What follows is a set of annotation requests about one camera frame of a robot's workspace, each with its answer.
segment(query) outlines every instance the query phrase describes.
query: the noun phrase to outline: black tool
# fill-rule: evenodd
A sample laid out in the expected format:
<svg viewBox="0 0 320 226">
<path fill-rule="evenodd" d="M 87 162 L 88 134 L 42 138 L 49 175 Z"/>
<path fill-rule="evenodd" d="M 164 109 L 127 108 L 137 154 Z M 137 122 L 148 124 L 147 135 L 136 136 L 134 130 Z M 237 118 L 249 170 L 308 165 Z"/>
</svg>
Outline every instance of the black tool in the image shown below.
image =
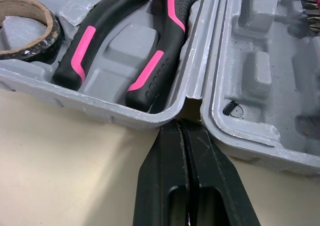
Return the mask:
<svg viewBox="0 0 320 226">
<path fill-rule="evenodd" d="M 259 226 L 238 172 L 199 124 L 161 128 L 138 176 L 133 226 Z"/>
<path fill-rule="evenodd" d="M 54 81 L 78 90 L 86 80 L 93 60 L 109 32 L 126 16 L 149 0 L 102 0 L 86 16 L 54 73 Z M 195 0 L 162 0 L 163 32 L 154 54 L 129 87 L 125 104 L 148 111 L 175 72 L 185 40 L 189 10 Z"/>
</svg>

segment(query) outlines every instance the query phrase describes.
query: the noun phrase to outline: plastic tool case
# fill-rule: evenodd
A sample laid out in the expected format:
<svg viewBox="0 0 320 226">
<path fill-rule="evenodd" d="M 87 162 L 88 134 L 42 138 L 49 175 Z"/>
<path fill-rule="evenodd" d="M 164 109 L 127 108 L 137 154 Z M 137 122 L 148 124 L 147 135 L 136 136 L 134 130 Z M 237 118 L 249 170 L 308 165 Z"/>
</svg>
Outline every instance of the plastic tool case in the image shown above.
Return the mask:
<svg viewBox="0 0 320 226">
<path fill-rule="evenodd" d="M 39 1 L 59 16 L 66 43 L 52 65 L 0 61 L 1 88 L 137 129 L 169 122 L 185 98 L 202 100 L 202 124 L 227 155 L 320 179 L 320 37 L 301 0 L 197 0 L 173 84 L 149 112 L 126 107 L 124 95 L 161 35 L 159 0 L 106 37 L 79 91 L 52 76 L 79 19 L 99 0 Z M 231 101 L 236 117 L 223 114 Z"/>
</svg>

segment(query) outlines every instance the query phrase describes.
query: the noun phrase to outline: pliers handle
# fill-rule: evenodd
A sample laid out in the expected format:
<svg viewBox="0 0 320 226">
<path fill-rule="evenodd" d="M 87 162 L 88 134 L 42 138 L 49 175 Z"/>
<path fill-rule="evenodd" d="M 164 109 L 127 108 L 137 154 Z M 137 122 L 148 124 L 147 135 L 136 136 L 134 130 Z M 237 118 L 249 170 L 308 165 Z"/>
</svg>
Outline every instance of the pliers handle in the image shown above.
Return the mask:
<svg viewBox="0 0 320 226">
<path fill-rule="evenodd" d="M 62 87 L 77 91 L 85 82 L 106 36 L 123 18 L 148 1 L 100 1 L 81 23 L 53 75 L 54 82 Z"/>
<path fill-rule="evenodd" d="M 189 11 L 195 0 L 162 0 L 163 32 L 155 53 L 137 80 L 129 87 L 125 105 L 147 112 L 176 72 L 185 42 Z"/>
<path fill-rule="evenodd" d="M 78 90 L 110 31 L 148 0 L 102 0 L 87 15 L 63 56 L 53 79 L 56 84 Z M 177 68 L 185 41 L 186 24 L 195 0 L 162 0 L 163 32 L 155 53 L 129 87 L 125 104 L 147 112 Z"/>
</svg>

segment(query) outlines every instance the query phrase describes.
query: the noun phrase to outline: roll of tape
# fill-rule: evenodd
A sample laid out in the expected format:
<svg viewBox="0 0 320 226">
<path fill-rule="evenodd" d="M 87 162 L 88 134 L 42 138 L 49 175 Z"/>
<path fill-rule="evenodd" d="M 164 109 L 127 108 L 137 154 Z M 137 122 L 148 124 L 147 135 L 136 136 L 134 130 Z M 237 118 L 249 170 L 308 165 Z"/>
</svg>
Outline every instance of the roll of tape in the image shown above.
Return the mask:
<svg viewBox="0 0 320 226">
<path fill-rule="evenodd" d="M 0 50 L 0 60 L 18 59 L 52 64 L 59 53 L 63 32 L 55 15 L 37 0 L 0 0 L 0 26 L 6 16 L 37 20 L 47 26 L 44 35 L 14 50 Z"/>
</svg>

